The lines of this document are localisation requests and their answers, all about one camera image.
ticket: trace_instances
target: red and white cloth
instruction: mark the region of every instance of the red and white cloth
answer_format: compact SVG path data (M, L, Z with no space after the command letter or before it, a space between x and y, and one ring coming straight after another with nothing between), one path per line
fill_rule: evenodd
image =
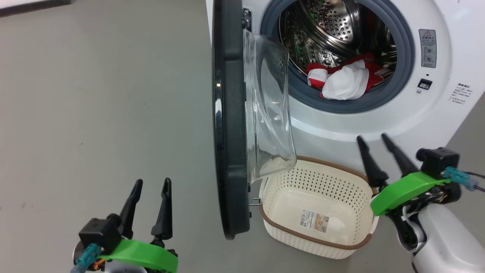
M373 61L374 55L368 53L336 68L310 64L307 67L307 83L321 90L322 98L355 100L384 80L381 75L386 71Z

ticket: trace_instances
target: barcode sticker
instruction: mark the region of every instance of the barcode sticker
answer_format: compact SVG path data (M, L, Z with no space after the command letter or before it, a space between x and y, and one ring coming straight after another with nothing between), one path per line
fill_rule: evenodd
M300 226L326 233L328 220L329 218L323 214L302 209Z

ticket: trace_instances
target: green bracket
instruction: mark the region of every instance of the green bracket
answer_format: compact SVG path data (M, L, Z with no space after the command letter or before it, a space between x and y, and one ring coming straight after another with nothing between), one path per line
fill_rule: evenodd
M176 273L178 266L178 258L166 249L136 240L121 240L110 255L100 255L99 258L159 271L165 270L167 273Z
M374 215L385 215L388 211L399 207L407 201L427 192L436 185L449 183L450 180L436 180L423 173L414 172L386 186L371 202Z

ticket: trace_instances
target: concrete floor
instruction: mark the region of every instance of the concrete floor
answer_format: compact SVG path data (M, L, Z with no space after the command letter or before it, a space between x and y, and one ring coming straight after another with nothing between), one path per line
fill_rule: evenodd
M134 238L150 241L167 176L179 272L412 272L387 219L344 260L272 239L256 209L225 240L203 0L77 0L0 18L0 37L2 272L69 271L78 231L118 213L137 178ZM484 117L482 98L449 144L464 170L485 172ZM484 205L478 192L449 205L482 244Z

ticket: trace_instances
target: door glass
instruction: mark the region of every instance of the door glass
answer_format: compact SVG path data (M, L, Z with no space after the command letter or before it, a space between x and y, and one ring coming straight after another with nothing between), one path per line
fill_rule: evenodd
M250 183L296 164L288 102L289 53L244 30L247 163Z

